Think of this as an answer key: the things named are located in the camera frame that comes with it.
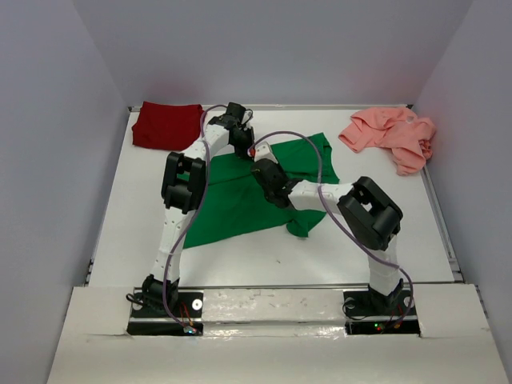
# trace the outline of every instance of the cloth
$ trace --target cloth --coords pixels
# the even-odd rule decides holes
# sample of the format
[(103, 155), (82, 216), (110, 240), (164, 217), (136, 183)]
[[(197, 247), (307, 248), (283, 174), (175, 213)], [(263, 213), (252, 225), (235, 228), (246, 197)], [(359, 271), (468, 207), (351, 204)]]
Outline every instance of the cloth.
[[(330, 160), (332, 149), (326, 137), (316, 134), (310, 139), (323, 159), (322, 180), (337, 183), (339, 180)], [(288, 176), (316, 182), (318, 160), (305, 140), (275, 144), (272, 151)], [(305, 238), (326, 215), (312, 210), (282, 210), (269, 203), (263, 196), (262, 188), (250, 174), (251, 164), (234, 154), (213, 158), (208, 194), (197, 220), (186, 236), (185, 248), (283, 224), (286, 224), (291, 234)]]
[(368, 146), (390, 149), (400, 175), (418, 172), (432, 156), (430, 140), (436, 127), (409, 108), (373, 107), (360, 110), (351, 119), (340, 140), (354, 152)]
[(152, 150), (184, 150), (201, 130), (202, 106), (163, 106), (152, 102), (142, 104), (141, 113), (132, 127), (134, 146)]

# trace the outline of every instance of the crumpled pink cloth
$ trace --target crumpled pink cloth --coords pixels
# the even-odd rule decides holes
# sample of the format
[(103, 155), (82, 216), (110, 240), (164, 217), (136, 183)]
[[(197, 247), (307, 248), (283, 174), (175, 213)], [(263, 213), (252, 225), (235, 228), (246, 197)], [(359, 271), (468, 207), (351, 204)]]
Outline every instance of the crumpled pink cloth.
[(373, 107), (351, 116), (352, 123), (339, 138), (354, 152), (368, 146), (391, 149), (397, 174), (418, 172), (432, 156), (430, 140), (436, 127), (405, 107)]

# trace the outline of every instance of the purple cable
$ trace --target purple cable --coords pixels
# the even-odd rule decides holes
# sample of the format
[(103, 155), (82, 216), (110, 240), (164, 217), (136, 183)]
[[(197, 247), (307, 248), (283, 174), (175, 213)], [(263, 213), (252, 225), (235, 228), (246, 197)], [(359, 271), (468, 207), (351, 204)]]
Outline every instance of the purple cable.
[(175, 320), (182, 327), (186, 326), (185, 323), (182, 322), (179, 318), (177, 318), (176, 316), (173, 315), (173, 313), (171, 312), (171, 310), (169, 308), (169, 305), (167, 304), (167, 288), (166, 288), (166, 286), (167, 286), (167, 273), (169, 272), (170, 260), (172, 259), (173, 254), (176, 251), (176, 248), (178, 248), (179, 243), (183, 240), (183, 238), (185, 237), (185, 235), (188, 232), (188, 230), (192, 227), (192, 224), (194, 224), (194, 221), (197, 218), (197, 216), (199, 214), (199, 211), (202, 208), (202, 204), (205, 202), (206, 192), (208, 191), (208, 183), (210, 182), (210, 148), (208, 147), (208, 143), (205, 140), (205, 131), (204, 131), (204, 127), (203, 126), (204, 126), (204, 123), (205, 123), (206, 114), (208, 112), (210, 112), (212, 109), (219, 108), (220, 106), (222, 106), (224, 108), (227, 108), (223, 104), (217, 104), (216, 106), (211, 106), (210, 108), (208, 108), (207, 110), (205, 110), (202, 113), (201, 119), (199, 120), (199, 126), (201, 127), (201, 138), (203, 139), (202, 142), (204, 143), (205, 150), (206, 150), (206, 184), (205, 184), (205, 189), (204, 189), (204, 191), (202, 193), (201, 201), (199, 202), (198, 208), (196, 209), (194, 216), (192, 216), (192, 219), (190, 220), (188, 226), (185, 227), (183, 232), (178, 236), (178, 240), (176, 240), (176, 242), (173, 244), (172, 248), (170, 249), (169, 256), (167, 256), (166, 268), (163, 270), (163, 287), (162, 287), (163, 307), (166, 310), (166, 312), (169, 315), (169, 317), (172, 318), (173, 320)]
[(334, 212), (327, 205), (327, 202), (326, 202), (325, 198), (323, 197), (323, 193), (322, 193), (322, 156), (320, 155), (320, 152), (318, 152), (318, 148), (316, 147), (316, 145), (309, 138), (307, 138), (303, 134), (299, 134), (297, 132), (293, 132), (293, 131), (290, 131), (290, 130), (278, 130), (276, 132), (272, 132), (271, 134), (266, 134), (265, 136), (263, 136), (262, 138), (257, 140), (249, 148), (249, 150), (255, 148), (257, 144), (259, 144), (260, 142), (262, 142), (266, 138), (269, 138), (270, 136), (274, 136), (276, 134), (292, 134), (293, 136), (299, 136), (300, 138), (303, 138), (304, 140), (306, 140), (313, 147), (314, 152), (316, 153), (317, 159), (318, 159), (318, 176), (317, 176), (318, 196), (320, 197), (320, 202), (322, 203), (322, 205), (323, 205), (324, 209), (326, 210), (327, 214), (329, 215), (329, 217), (332, 218), (334, 224), (336, 224), (336, 226), (338, 226), (338, 228), (340, 230), (342, 230), (342, 232), (350, 240), (352, 240), (352, 242), (356, 246), (359, 247), (359, 249), (361, 249), (365, 254), (367, 254), (368, 257), (372, 258), (373, 260), (375, 260), (376, 262), (378, 262), (380, 264), (383, 264), (384, 266), (388, 266), (390, 268), (395, 268), (396, 270), (399, 270), (406, 277), (407, 282), (409, 283), (409, 289), (410, 289), (409, 304), (407, 305), (407, 308), (403, 312), (403, 314), (393, 324), (391, 324), (389, 326), (389, 328), (393, 328), (397, 324), (401, 323), (403, 321), (403, 319), (408, 315), (408, 313), (410, 312), (410, 310), (411, 310), (411, 308), (413, 307), (413, 304), (414, 304), (414, 300), (413, 300), (413, 297), (414, 297), (413, 281), (410, 278), (409, 274), (407, 272), (405, 272), (404, 269), (401, 268), (398, 264), (394, 264), (393, 262), (387, 262), (386, 260), (382, 260), (382, 259), (378, 258), (377, 256), (375, 256), (374, 254), (372, 254), (370, 252), (370, 250), (368, 248), (366, 248), (363, 244), (361, 244), (361, 242), (359, 240), (357, 240), (356, 237), (354, 237), (352, 235), (352, 233), (347, 228), (344, 227), (343, 224), (340, 223), (340, 221), (336, 218), (336, 216), (334, 216)]

